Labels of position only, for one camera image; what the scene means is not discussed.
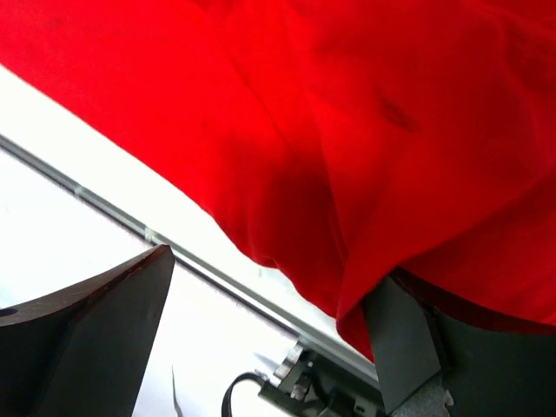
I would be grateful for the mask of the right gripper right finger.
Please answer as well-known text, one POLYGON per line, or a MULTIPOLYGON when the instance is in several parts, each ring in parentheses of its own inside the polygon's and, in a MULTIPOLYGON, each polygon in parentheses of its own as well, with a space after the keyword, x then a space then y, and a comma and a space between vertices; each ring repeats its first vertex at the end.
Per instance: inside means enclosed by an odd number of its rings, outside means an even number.
POLYGON ((555 328, 480 307, 403 269, 362 300, 390 416, 553 416, 555 328))

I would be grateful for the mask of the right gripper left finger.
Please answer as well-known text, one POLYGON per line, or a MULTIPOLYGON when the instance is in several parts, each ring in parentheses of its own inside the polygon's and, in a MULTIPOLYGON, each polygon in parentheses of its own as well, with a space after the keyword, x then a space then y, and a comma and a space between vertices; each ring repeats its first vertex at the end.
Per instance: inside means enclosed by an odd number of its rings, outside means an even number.
POLYGON ((1 311, 3 416, 130 416, 175 257, 159 245, 1 311))

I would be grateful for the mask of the red t shirt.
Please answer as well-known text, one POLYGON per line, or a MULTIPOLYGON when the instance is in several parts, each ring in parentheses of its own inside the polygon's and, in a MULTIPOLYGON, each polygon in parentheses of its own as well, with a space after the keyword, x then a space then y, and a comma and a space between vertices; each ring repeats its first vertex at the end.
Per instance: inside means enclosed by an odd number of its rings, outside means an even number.
POLYGON ((364 355, 398 267, 460 320, 555 330, 552 1, 4 1, 1 62, 364 355))

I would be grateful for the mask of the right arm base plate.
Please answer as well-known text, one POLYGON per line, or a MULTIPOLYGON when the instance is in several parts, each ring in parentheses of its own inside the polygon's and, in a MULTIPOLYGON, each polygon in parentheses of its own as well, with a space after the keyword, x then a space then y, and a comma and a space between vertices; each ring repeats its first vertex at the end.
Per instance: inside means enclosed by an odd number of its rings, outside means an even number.
POLYGON ((385 416, 381 392, 330 359, 298 342, 268 376, 238 375, 226 390, 221 415, 231 416, 234 387, 254 382, 258 396, 289 416, 385 416))

